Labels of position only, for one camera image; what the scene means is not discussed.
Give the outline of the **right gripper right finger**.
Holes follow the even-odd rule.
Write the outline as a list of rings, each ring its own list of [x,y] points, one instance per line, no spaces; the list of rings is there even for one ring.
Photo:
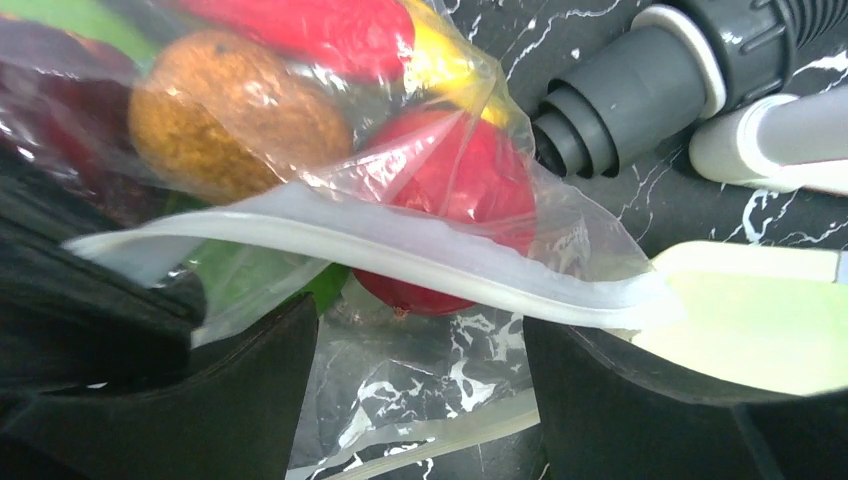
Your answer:
[[[523,323],[555,479],[843,479],[847,394],[687,369],[600,329]]]

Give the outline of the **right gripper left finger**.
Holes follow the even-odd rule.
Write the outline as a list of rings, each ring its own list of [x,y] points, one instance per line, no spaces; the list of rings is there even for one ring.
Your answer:
[[[300,294],[173,382],[1,395],[5,479],[282,479],[318,332]]]

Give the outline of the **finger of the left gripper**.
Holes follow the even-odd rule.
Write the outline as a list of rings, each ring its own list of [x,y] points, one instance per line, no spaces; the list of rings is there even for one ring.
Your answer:
[[[1,150],[1,387],[50,391],[187,369],[206,301],[182,271],[144,288],[66,250],[115,228],[47,174]]]

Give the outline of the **clear zip top bag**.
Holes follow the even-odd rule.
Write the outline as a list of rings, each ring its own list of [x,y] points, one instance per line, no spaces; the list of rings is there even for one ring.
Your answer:
[[[511,121],[505,132],[527,157],[536,204],[535,236],[527,254],[491,239],[493,222],[465,224],[395,206],[392,199],[434,149],[447,120],[424,129],[422,140],[370,147],[389,120],[413,111],[480,114],[429,93],[408,93],[403,75],[365,83],[284,55],[248,36],[179,8],[180,1],[5,1],[4,14],[109,44],[137,67],[143,80],[159,53],[204,30],[236,34],[272,51],[327,93],[353,130],[351,156],[335,165],[300,171],[265,192],[228,203],[206,200],[160,178],[167,191],[209,206],[159,216],[137,225],[66,240],[76,256],[153,288],[204,240],[252,245],[305,257],[293,276],[270,292],[209,315],[190,336],[186,370],[169,377],[83,384],[51,393],[107,385],[138,386],[184,378],[200,347],[242,333],[290,298],[312,292],[308,283],[329,265],[350,269],[336,299],[318,314],[314,358],[301,405],[287,473],[295,479],[335,464],[342,454],[405,436],[442,444],[461,421],[483,419],[505,404],[529,400],[521,346],[503,346],[527,317],[566,325],[642,330],[679,314],[665,279],[623,226],[604,208],[536,162],[538,141],[510,97],[499,65]]]

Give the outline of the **red fake apple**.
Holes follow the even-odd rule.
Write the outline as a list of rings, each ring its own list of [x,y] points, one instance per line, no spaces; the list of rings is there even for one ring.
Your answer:
[[[501,129],[468,113],[413,111],[389,120],[368,145],[422,140],[426,127],[445,120],[447,131],[433,136],[434,149],[391,203],[465,224],[493,222],[492,240],[527,254],[536,226],[527,157]]]

